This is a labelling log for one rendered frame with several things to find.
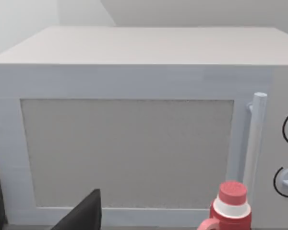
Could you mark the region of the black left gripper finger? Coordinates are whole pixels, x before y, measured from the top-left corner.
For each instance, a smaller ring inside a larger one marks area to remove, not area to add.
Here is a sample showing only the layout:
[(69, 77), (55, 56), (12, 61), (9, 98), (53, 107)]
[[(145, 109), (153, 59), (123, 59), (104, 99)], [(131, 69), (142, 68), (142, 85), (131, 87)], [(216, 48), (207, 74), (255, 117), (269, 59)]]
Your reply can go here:
[(50, 230), (101, 230), (100, 189), (94, 189)]

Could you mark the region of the pale blue microwave door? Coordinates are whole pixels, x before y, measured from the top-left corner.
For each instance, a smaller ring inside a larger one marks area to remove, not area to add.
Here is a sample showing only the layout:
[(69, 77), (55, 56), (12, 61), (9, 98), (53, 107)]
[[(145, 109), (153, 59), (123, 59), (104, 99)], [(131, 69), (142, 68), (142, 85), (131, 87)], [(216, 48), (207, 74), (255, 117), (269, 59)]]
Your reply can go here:
[(240, 180), (247, 104), (272, 70), (236, 65), (0, 64), (7, 219), (53, 225), (93, 189), (107, 226), (192, 227)]

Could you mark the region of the red bottle with pink cap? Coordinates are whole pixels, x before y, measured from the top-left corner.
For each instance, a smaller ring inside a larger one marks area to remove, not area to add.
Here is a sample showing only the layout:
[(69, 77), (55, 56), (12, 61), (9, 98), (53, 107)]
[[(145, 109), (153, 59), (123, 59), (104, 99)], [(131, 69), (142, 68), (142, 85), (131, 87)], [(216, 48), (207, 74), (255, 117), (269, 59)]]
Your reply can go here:
[(219, 185), (209, 218), (202, 221), (196, 230), (252, 230), (251, 222), (246, 186), (237, 181), (225, 181)]

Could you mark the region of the pale microwave oven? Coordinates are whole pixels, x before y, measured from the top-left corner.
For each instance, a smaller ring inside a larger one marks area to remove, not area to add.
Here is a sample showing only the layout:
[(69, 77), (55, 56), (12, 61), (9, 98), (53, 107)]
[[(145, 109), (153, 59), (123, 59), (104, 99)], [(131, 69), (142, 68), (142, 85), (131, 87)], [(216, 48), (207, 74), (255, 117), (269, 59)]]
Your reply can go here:
[(254, 228), (288, 229), (288, 198), (273, 187), (288, 168), (288, 34), (274, 28), (51, 27), (0, 54), (0, 64), (236, 65), (272, 70), (261, 153), (248, 200)]

